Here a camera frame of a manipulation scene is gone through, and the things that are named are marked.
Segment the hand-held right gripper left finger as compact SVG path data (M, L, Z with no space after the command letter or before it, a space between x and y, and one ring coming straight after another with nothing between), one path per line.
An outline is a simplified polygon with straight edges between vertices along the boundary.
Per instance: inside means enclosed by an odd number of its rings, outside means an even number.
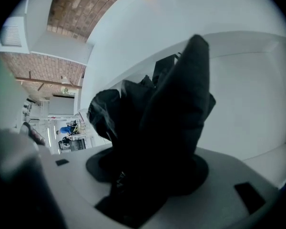
M124 229L126 226L103 215L95 205L109 195L110 185L100 183L86 170L95 151L85 149L52 155L39 147L45 177L69 229Z

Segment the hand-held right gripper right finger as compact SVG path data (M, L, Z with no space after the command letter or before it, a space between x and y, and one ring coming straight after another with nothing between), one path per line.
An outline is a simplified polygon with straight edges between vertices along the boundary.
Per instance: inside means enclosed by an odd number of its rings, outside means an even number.
M172 197L145 224L147 229L225 229L249 217L235 190L248 182L268 205L278 189L241 160L198 148L196 154L209 167L206 181L188 196Z

